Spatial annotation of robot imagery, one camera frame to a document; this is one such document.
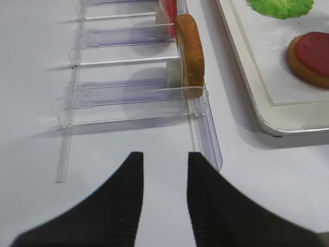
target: red icing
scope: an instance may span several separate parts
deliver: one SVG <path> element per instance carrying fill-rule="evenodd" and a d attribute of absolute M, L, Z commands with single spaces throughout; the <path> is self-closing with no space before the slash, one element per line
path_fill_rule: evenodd
<path fill-rule="evenodd" d="M 177 0 L 162 0 L 164 7 L 170 19 L 170 23 L 174 23 L 174 19 L 177 17 Z M 170 27 L 170 36 L 176 37 L 176 28 L 174 25 Z"/>
<path fill-rule="evenodd" d="M 329 33 L 310 32 L 296 44 L 298 60 L 315 73 L 329 76 Z"/>

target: parchment paper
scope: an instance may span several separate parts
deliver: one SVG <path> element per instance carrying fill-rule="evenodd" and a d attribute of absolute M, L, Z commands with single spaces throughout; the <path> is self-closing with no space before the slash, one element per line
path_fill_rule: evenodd
<path fill-rule="evenodd" d="M 329 90 L 312 86 L 290 70 L 286 51 L 299 35 L 329 32 L 329 0 L 315 0 L 306 16 L 280 20 L 254 11 L 247 0 L 231 0 L 240 16 L 264 84 L 274 103 L 329 101 Z"/>

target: red frosted cookie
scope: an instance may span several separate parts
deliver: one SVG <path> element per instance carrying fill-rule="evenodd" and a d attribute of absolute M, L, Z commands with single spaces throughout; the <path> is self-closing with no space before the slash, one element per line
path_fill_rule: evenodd
<path fill-rule="evenodd" d="M 329 33 L 310 32 L 294 38 L 287 58 L 301 79 L 329 89 Z"/>

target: green frosted cookie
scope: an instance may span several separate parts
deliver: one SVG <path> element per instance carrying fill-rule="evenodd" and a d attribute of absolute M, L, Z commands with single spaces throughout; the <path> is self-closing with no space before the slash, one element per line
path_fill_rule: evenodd
<path fill-rule="evenodd" d="M 248 0 L 251 7 L 260 14 L 279 19 L 307 15 L 314 0 Z"/>

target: white table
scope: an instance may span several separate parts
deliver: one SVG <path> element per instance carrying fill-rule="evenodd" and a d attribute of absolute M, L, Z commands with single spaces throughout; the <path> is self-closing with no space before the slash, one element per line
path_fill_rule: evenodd
<path fill-rule="evenodd" d="M 203 42 L 222 175 L 274 213 L 328 232 L 329 136 L 276 139 L 262 133 L 215 0 L 187 2 Z M 74 0 L 0 3 L 0 247 L 86 198 L 137 145 L 117 141 L 120 133 L 74 136 L 68 181 L 53 182 L 61 135 L 49 105 L 70 77 L 70 69 L 62 67 L 69 42 L 61 37 L 74 30 L 75 19 Z M 141 151 L 152 152 L 145 154 L 137 246 L 195 246 L 186 204 L 188 150 L 179 149 L 179 138 L 167 145 L 167 131 L 154 129 L 139 140 Z M 138 138 L 143 131 L 132 135 Z M 154 145 L 152 140 L 159 139 Z M 160 150 L 164 155 L 159 161 Z"/>

